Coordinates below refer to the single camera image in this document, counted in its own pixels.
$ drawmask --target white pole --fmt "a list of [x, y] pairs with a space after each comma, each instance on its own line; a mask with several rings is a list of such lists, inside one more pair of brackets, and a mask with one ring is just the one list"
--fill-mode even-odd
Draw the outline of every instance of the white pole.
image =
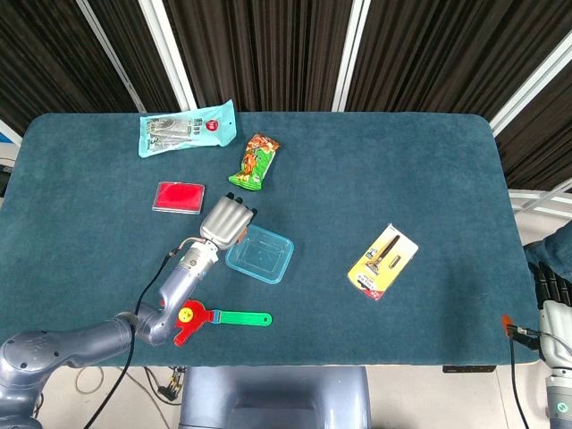
[[532, 199], [532, 200], [528, 201], [526, 204], [524, 204], [522, 207], [520, 207], [520, 209], [517, 209], [515, 211], [515, 215], [518, 215], [519, 213], [527, 212], [529, 210], [540, 211], [540, 210], [538, 210], [537, 207], [540, 206], [544, 201], [551, 200], [553, 197], [556, 197], [556, 196], [562, 194], [563, 192], [566, 192], [569, 189], [572, 189], [572, 179], [568, 179], [567, 181], [563, 181], [560, 185], [558, 185], [553, 190], [550, 190], [548, 192], [544, 192], [540, 196], [540, 198]]
[[349, 85], [356, 66], [359, 44], [366, 25], [367, 12], [371, 0], [353, 0], [349, 13], [348, 30], [346, 41], [341, 53], [340, 71], [338, 81], [333, 93], [332, 112], [343, 112], [348, 101]]
[[544, 59], [491, 120], [492, 135], [497, 137], [540, 91], [572, 60], [572, 31]]
[[20, 147], [21, 135], [8, 126], [8, 124], [0, 119], [0, 132], [4, 134], [10, 141]]
[[104, 29], [101, 27], [101, 24], [99, 23], [99, 20], [97, 19], [96, 14], [93, 12], [93, 9], [91, 8], [91, 5], [89, 4], [89, 1], [88, 0], [76, 0], [76, 3], [80, 7], [81, 13], [83, 13], [83, 16], [85, 17], [86, 21], [88, 22], [89, 27], [91, 28], [93, 33], [96, 35], [96, 38], [99, 41], [99, 44], [101, 45], [101, 47], [104, 49], [105, 53], [107, 54], [107, 58], [109, 58], [109, 61], [111, 61], [112, 66], [115, 68], [115, 71], [117, 72], [117, 74], [121, 78], [123, 85], [127, 89], [127, 92], [129, 92], [129, 95], [131, 96], [133, 103], [137, 107], [137, 110], [141, 114], [146, 113], [147, 110], [145, 109], [143, 102], [139, 98], [139, 94], [135, 90], [135, 87], [133, 87], [133, 84], [131, 83], [129, 76], [127, 76], [127, 72], [123, 68], [122, 62], [119, 60], [119, 57], [115, 53], [114, 48], [111, 46], [111, 42], [107, 38], [107, 35], [104, 32]]
[[189, 78], [183, 65], [181, 53], [172, 33], [162, 0], [139, 0], [139, 6], [155, 41], [157, 51], [167, 72], [172, 90], [182, 111], [194, 110], [197, 102], [190, 87]]

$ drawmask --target yellow blister pack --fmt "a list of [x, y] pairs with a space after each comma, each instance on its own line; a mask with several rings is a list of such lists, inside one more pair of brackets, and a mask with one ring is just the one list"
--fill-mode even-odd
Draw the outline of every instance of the yellow blister pack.
[[369, 298], [378, 300], [417, 252], [418, 245], [389, 224], [349, 270], [348, 278]]

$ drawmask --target red ink pad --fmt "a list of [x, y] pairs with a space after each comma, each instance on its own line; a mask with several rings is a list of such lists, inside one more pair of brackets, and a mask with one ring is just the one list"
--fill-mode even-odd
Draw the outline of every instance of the red ink pad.
[[198, 215], [203, 205], [205, 186], [178, 181], [160, 181], [153, 210]]

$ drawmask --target robot finger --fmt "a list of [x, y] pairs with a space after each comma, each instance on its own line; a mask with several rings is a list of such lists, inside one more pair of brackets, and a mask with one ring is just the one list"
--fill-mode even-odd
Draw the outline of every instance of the robot finger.
[[538, 263], [538, 266], [544, 273], [544, 278], [548, 284], [548, 291], [551, 294], [551, 299], [556, 302], [562, 302], [560, 292], [558, 290], [558, 284], [556, 283], [556, 274], [542, 261]]
[[556, 274], [556, 284], [559, 290], [561, 302], [572, 307], [570, 295], [572, 295], [572, 284]]
[[538, 266], [528, 263], [528, 269], [532, 272], [534, 276], [534, 288], [536, 291], [536, 301], [538, 303], [538, 309], [542, 309], [544, 301], [551, 298], [551, 294], [548, 291], [548, 284], [546, 283], [546, 278], [544, 273]]

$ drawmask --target green handle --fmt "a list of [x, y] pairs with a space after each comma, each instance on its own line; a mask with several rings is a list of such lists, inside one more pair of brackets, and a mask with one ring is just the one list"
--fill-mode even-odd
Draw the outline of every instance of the green handle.
[[268, 313], [244, 313], [241, 311], [221, 311], [221, 324], [247, 324], [250, 326], [268, 326], [272, 316]]

